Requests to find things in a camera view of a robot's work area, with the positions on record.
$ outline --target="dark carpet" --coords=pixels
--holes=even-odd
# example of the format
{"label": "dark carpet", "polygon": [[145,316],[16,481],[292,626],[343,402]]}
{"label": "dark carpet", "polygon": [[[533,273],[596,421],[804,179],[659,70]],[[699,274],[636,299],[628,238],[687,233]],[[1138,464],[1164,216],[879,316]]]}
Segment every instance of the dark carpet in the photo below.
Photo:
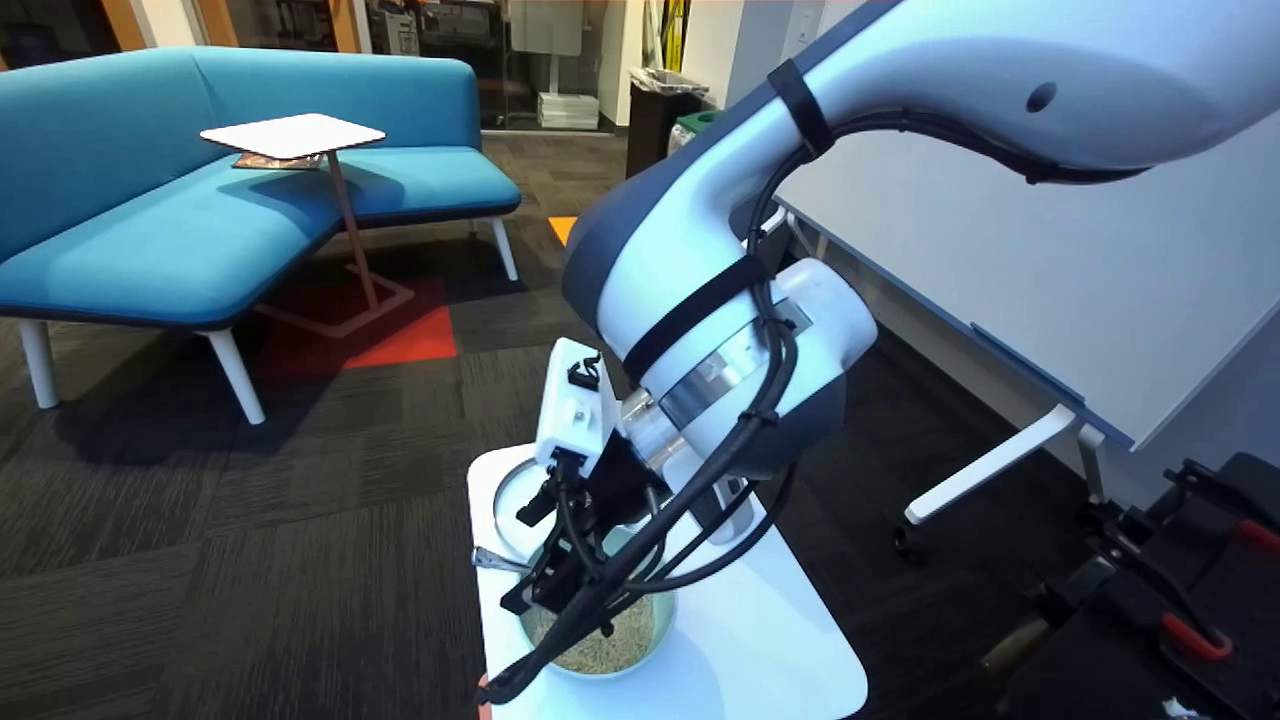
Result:
{"label": "dark carpet", "polygon": [[[38,410],[0,331],[3,720],[472,715],[466,466],[533,439],[551,338],[592,334],[546,216],[607,190],[625,138],[487,150],[525,188],[525,278],[467,228],[382,233],[382,273],[445,288],[456,357],[263,384],[268,428],[242,422],[199,338],[92,323],[57,323],[66,408]],[[263,319],[238,331],[268,348]],[[1006,428],[897,338],[859,362],[850,414],[804,456],[783,534],[867,662],[867,715],[990,715],[999,678],[977,661],[1084,554],[1084,489],[1037,456],[900,553],[906,498]]]}

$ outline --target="blue sofa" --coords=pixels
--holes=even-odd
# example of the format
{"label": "blue sofa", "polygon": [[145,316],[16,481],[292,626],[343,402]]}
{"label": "blue sofa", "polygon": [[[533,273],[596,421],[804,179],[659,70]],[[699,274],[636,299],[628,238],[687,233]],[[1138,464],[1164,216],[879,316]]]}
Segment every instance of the blue sofa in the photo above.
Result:
{"label": "blue sofa", "polygon": [[263,408],[233,323],[336,228],[326,171],[242,171],[199,129],[333,112],[383,129],[342,150],[365,222],[491,219],[519,188],[481,150],[456,59],[154,49],[0,74],[0,316],[20,319],[38,402],[57,402],[49,319],[203,331],[248,422]]}

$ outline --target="sofa leg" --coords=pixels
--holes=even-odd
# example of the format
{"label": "sofa leg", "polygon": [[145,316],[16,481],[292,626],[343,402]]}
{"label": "sofa leg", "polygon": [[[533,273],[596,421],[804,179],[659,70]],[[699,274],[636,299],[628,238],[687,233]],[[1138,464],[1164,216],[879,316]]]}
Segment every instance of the sofa leg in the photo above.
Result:
{"label": "sofa leg", "polygon": [[20,331],[20,338],[23,338],[38,408],[57,408],[49,323],[43,323],[43,319],[20,319],[16,331]]}
{"label": "sofa leg", "polygon": [[242,402],[243,421],[248,422],[263,422],[268,414],[263,414],[263,402],[257,401],[257,388],[253,388],[253,380],[243,373],[238,334],[229,326],[203,331],[203,334],[214,343],[218,362],[223,362],[223,374],[229,374],[229,384],[238,390],[238,402]]}
{"label": "sofa leg", "polygon": [[509,278],[518,285],[519,273],[518,273],[518,257],[514,257],[514,238],[509,238],[509,222],[503,219],[491,219],[491,242],[503,257]]}

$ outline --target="robotic arm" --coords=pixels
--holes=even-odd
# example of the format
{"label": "robotic arm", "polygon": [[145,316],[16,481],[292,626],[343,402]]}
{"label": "robotic arm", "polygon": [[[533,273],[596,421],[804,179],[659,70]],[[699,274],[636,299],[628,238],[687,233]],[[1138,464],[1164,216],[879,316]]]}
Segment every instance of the robotic arm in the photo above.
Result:
{"label": "robotic arm", "polygon": [[[844,373],[875,338],[859,294],[819,260],[781,269],[762,233],[776,184],[850,130],[966,143],[1029,179],[1095,184],[1205,150],[1280,108],[1272,0],[867,0],[781,63],[672,158],[603,196],[567,246],[565,294],[625,362],[562,338],[535,456],[556,516],[509,611],[551,630],[481,692],[535,671],[643,591],[692,582],[766,534],[762,521],[699,570],[665,534],[735,516],[735,476],[776,476],[837,422]],[[636,534],[603,553],[618,525]]]}

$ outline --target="red rug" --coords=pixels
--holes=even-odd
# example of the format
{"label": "red rug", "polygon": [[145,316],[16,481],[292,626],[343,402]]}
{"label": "red rug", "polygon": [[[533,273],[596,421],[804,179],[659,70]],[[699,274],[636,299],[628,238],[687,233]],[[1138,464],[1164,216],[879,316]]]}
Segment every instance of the red rug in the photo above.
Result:
{"label": "red rug", "polygon": [[[456,334],[445,288],[431,278],[410,288],[413,299],[343,338],[329,338],[289,319],[261,316],[253,374],[261,384],[307,384],[333,380],[351,367],[452,360]],[[274,294],[274,308],[333,323],[358,316],[365,308],[365,294],[358,274],[336,274],[333,285],[281,288]]]}

